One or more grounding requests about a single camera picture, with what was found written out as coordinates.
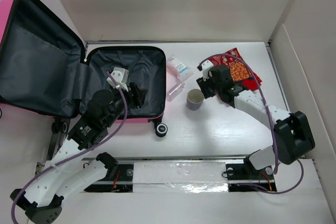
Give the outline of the lilac ceramic mug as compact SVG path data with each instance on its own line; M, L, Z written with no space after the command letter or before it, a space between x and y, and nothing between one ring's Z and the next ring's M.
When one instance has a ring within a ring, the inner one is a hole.
M192 89L186 97L186 106L191 111L198 110L204 101L204 95L199 89Z

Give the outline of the pink tissue packet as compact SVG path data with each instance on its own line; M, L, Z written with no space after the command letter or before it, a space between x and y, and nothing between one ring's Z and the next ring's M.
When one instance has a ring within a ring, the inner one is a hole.
M171 73L175 74L177 79L180 81L186 81L194 74L193 70L188 65L183 63L175 56L171 56L166 61L166 65Z

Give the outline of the pink hard-shell suitcase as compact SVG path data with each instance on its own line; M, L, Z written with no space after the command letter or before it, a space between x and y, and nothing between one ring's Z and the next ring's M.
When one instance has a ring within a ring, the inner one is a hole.
M40 0L1 0L1 102L56 118L83 115L114 67L129 71L127 85L147 89L141 108L121 115L154 123L157 136L166 98L166 56L153 46L108 46L86 52L82 40Z

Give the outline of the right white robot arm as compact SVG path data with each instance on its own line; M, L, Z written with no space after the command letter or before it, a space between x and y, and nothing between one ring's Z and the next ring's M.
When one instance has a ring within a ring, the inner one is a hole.
M204 97L218 96L231 107L245 112L268 127L274 140L267 148L257 150L244 158L243 174L255 178L261 170L280 162L290 165L316 146L307 116L265 105L242 84L235 84L225 65L214 66L206 61L197 67L202 77L196 80Z

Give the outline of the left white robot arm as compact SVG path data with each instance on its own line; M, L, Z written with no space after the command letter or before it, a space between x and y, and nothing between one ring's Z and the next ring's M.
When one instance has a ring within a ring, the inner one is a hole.
M108 128L121 115L127 116L130 109L144 105L147 92L134 82L95 92L86 112L70 130L49 164L23 188L11 193L12 222L18 222L15 213L19 207L33 223L53 223L69 196L83 191L99 179L114 179L118 161L107 152L98 154L84 169L79 169L79 164L91 151L116 134L109 134Z

